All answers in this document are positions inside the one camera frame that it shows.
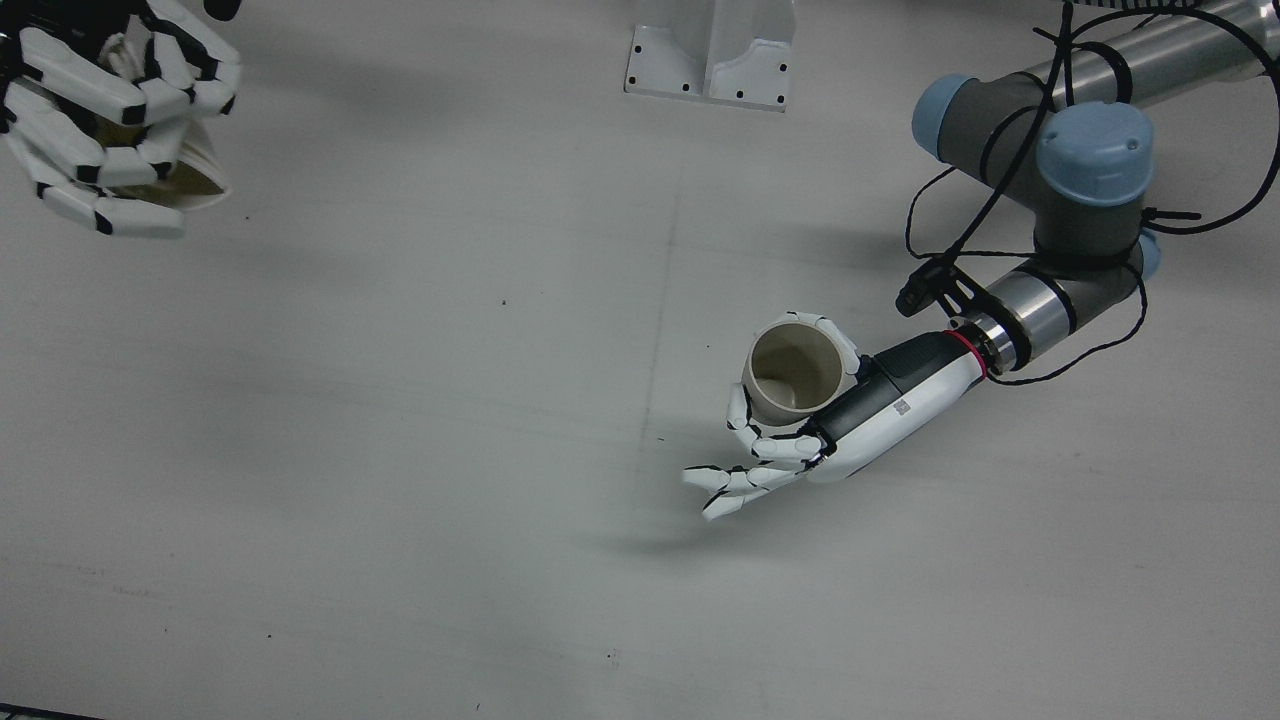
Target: white metal bracket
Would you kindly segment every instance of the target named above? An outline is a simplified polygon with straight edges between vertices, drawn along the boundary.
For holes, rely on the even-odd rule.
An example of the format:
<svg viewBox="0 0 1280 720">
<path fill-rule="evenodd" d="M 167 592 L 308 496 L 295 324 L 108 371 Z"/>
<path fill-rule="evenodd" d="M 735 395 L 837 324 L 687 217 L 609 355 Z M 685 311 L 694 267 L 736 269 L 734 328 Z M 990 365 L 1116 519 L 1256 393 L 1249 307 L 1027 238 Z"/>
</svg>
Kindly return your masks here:
<svg viewBox="0 0 1280 720">
<path fill-rule="evenodd" d="M 640 0 L 623 90 L 782 111 L 795 0 Z"/>
</svg>

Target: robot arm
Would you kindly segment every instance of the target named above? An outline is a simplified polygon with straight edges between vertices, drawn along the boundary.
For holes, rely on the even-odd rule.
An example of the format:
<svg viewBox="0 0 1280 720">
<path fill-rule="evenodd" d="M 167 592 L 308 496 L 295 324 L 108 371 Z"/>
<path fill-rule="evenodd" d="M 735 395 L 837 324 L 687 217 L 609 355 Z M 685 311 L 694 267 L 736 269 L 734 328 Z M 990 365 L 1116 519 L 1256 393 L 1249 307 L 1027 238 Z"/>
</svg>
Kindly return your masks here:
<svg viewBox="0 0 1280 720">
<path fill-rule="evenodd" d="M 730 429 L 762 464 L 686 469 L 686 483 L 712 493 L 707 519 L 800 478 L 851 475 L 983 378 L 1027 366 L 1132 295 L 1139 278 L 1151 277 L 1160 254 L 1144 229 L 1143 196 L 1153 133 L 1132 102 L 1153 102 L 1211 79 L 1251 77 L 1260 54 L 1271 64 L 1280 51 L 1271 0 L 1219 0 L 1194 10 L 1176 8 L 1176 0 L 1167 5 L 1162 12 L 1169 18 L 1108 42 L 1074 46 L 1069 85 L 1059 85 L 1053 65 L 1042 65 L 988 83 L 948 76 L 924 94 L 913 117 L 919 145 L 1033 210 L 1034 256 L 989 287 L 960 272 L 954 255 L 928 260 L 902 288 L 897 309 L 914 315 L 938 302 L 950 329 L 861 357 L 851 387 L 827 383 L 817 402 L 794 404 L 799 406 L 785 413 L 777 406 L 801 393 L 773 388 L 822 384 L 814 369 L 823 363 L 814 357 L 824 351 L 822 343 L 796 338 L 787 348 L 790 361 L 762 365 L 754 357 L 768 333 L 759 336 L 745 384 L 733 388 Z M 1226 18 L 1234 29 L 1222 32 L 1203 15 Z M 1252 49 L 1239 33 L 1252 40 Z M 753 409 L 764 411 L 753 415 Z M 799 427 L 771 437 L 759 421 Z M 771 439 L 782 443 L 762 442 Z"/>
<path fill-rule="evenodd" d="M 206 3 L 224 17 L 238 3 Z M 125 40 L 137 18 L 141 51 Z M 177 237 L 225 195 L 200 118 L 230 111 L 239 55 L 175 0 L 0 4 L 4 132 L 54 213 L 102 233 Z"/>
</svg>

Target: white floor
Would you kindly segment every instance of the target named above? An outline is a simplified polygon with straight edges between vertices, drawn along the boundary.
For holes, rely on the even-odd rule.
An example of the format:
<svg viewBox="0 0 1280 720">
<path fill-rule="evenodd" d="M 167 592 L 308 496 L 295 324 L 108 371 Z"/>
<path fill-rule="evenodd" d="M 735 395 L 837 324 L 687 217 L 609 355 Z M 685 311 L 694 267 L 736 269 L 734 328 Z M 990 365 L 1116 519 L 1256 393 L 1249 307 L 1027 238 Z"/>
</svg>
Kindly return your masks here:
<svg viewBox="0 0 1280 720">
<path fill-rule="evenodd" d="M 0 702 L 102 717 L 1261 719 L 1280 708 L 1280 196 L 1166 238 L 1132 343 L 980 387 L 722 521 L 751 333 L 865 350 L 936 77 L 1052 3 L 806 0 L 786 114 L 622 92 L 625 0 L 248 0 L 179 242 L 0 160 Z M 1158 106 L 1149 199 L 1226 211 L 1262 81 Z M 922 204 L 941 247 L 983 193 Z M 996 213 L 977 241 L 1025 250 Z M 1009 263 L 973 264 L 992 279 Z M 1128 302 L 1041 361 L 1121 334 Z"/>
</svg>

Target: white robotic hand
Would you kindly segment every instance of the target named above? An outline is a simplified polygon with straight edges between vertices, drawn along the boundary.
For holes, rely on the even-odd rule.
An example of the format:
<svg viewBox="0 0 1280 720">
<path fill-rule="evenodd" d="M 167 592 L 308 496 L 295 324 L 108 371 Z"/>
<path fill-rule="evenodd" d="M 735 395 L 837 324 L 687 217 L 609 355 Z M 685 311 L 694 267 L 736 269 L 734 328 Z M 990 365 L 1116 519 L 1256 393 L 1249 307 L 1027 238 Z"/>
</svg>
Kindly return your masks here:
<svg viewBox="0 0 1280 720">
<path fill-rule="evenodd" d="M 755 468 L 716 465 L 686 468 L 682 479 L 712 493 L 703 506 L 708 520 L 727 515 L 748 502 L 788 486 L 824 460 L 822 438 L 812 434 L 765 436 L 751 419 L 751 400 L 741 383 L 733 383 L 728 400 L 728 429 L 754 457 Z"/>
<path fill-rule="evenodd" d="M 230 111 L 239 55 L 175 0 L 9 0 L 0 31 L 5 140 L 54 213 L 178 237 L 225 195 L 200 118 Z"/>
<path fill-rule="evenodd" d="M 874 356 L 855 355 L 852 382 L 838 379 L 835 370 L 850 366 L 842 352 L 854 345 L 829 320 L 824 325 L 815 318 L 826 320 L 792 314 L 762 332 L 744 384 L 732 387 L 728 429 L 760 462 L 685 469 L 684 482 L 712 495 L 703 506 L 708 520 L 800 478 L 823 483 L 852 475 L 986 377 L 975 342 L 964 332 L 947 331 Z M 778 331 L 783 325 L 788 327 Z M 765 434 L 756 421 L 758 407 L 774 418 L 771 424 L 799 423 L 799 428 Z"/>
</svg>

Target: blue joint cap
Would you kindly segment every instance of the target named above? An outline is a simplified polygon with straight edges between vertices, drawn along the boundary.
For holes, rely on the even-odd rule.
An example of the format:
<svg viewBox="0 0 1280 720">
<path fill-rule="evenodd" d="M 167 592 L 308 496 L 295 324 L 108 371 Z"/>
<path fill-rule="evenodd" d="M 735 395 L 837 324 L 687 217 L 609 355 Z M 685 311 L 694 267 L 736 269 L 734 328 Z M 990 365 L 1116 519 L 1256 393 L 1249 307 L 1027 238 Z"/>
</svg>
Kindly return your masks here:
<svg viewBox="0 0 1280 720">
<path fill-rule="evenodd" d="M 1044 123 L 1036 151 L 1041 177 L 1092 208 L 1124 205 L 1147 192 L 1155 173 L 1155 128 L 1124 102 L 1082 102 Z"/>
<path fill-rule="evenodd" d="M 1142 279 L 1149 281 L 1160 269 L 1160 245 L 1156 233 L 1144 229 L 1138 234 L 1138 247 L 1142 249 Z"/>
<path fill-rule="evenodd" d="M 929 155 L 938 158 L 942 119 L 947 117 L 947 108 L 951 106 L 956 92 L 960 92 L 960 86 L 970 79 L 974 78 L 960 74 L 938 78 L 915 102 L 915 111 L 911 113 L 911 136 L 915 137 L 915 143 L 925 149 Z"/>
</svg>

